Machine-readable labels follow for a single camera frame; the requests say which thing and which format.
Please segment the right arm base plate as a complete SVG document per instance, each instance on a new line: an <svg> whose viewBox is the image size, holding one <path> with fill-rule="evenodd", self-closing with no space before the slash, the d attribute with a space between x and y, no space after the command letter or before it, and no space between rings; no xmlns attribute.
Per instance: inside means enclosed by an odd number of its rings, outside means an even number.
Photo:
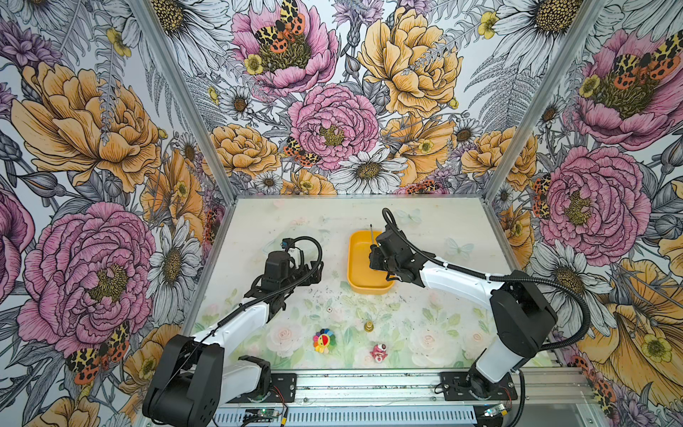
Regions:
<svg viewBox="0 0 683 427"><path fill-rule="evenodd" d="M514 401L519 398L510 374L498 383L491 383L485 377L470 372L440 372L439 382L433 391L442 394L446 401Z"/></svg>

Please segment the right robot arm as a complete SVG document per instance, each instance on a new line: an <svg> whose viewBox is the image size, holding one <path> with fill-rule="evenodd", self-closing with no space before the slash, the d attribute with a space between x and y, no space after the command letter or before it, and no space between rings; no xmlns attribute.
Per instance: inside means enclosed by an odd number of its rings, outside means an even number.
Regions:
<svg viewBox="0 0 683 427"><path fill-rule="evenodd" d="M474 302L493 315L496 338L483 350L460 386L487 400L504 384L508 373L533 359L558 315L535 281L515 270L496 277L470 270L409 245L402 231L388 228L370 246L369 267L386 272L387 279L440 290Z"/></svg>

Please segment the orange black handled screwdriver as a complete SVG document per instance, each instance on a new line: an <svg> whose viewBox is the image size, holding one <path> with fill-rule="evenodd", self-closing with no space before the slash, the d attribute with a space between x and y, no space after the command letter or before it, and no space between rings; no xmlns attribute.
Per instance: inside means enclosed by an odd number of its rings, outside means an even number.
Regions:
<svg viewBox="0 0 683 427"><path fill-rule="evenodd" d="M370 238L371 238L371 246L376 245L376 237L375 237L375 230L373 227L373 224L370 224Z"/></svg>

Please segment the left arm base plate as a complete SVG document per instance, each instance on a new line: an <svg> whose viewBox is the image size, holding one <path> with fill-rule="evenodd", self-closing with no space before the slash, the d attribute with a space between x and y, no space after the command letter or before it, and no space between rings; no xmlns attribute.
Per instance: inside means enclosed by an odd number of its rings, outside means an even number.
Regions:
<svg viewBox="0 0 683 427"><path fill-rule="evenodd" d="M297 389L297 374L291 373L275 373L270 376L270 385L265 391L251 391L245 395L240 395L229 403L249 403L249 404L277 404L285 402L286 404L295 401Z"/></svg>

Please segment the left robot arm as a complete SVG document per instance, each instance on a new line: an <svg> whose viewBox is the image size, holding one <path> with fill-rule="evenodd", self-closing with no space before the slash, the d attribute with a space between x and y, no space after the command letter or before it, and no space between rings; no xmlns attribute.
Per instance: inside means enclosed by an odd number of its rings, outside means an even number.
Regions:
<svg viewBox="0 0 683 427"><path fill-rule="evenodd" d="M240 396L265 394L270 388L270 363L229 356L253 332L286 309L286 299L301 286L318 284L324 262L293 258L291 249L269 253L264 272L243 301L207 329L177 334L165 346L142 404L142 414L155 425L208 426L225 402Z"/></svg>

